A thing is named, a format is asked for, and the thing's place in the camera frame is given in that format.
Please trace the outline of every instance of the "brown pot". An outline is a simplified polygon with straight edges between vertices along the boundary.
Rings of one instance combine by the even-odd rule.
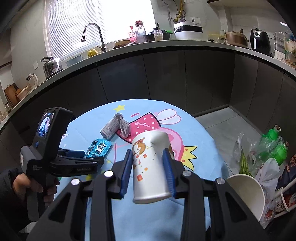
[[[247,37],[242,34],[243,29],[239,32],[226,32],[226,42],[230,45],[248,48],[248,39]]]

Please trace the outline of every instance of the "person's sleeve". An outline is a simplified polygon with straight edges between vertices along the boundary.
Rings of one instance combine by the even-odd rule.
[[[19,174],[22,174],[22,171],[18,168],[0,173],[0,210],[16,233],[31,223],[25,203],[12,189],[12,184]]]

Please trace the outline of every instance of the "green vegetable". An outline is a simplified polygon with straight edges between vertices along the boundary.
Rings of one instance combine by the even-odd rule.
[[[246,174],[246,175],[249,175],[249,176],[253,177],[252,174],[249,171],[248,162],[247,162],[247,159],[246,159],[246,157],[244,155],[243,150],[241,152],[241,158],[240,158],[240,161],[239,161],[239,173],[240,174]]]

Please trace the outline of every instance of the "hand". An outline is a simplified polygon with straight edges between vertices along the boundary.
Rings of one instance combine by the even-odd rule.
[[[48,206],[54,200],[54,195],[57,193],[57,185],[59,180],[56,178],[54,185],[47,190],[47,195],[44,197],[45,205]],[[26,189],[30,188],[33,192],[43,192],[43,187],[34,179],[29,179],[26,174],[20,174],[16,177],[12,184],[13,191],[22,200],[25,201]]]

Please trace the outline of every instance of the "yellow star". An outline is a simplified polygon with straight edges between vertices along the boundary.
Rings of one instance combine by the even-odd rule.
[[[117,113],[118,111],[124,110],[124,107],[125,105],[118,105],[118,107],[113,110],[116,110],[116,113]]]

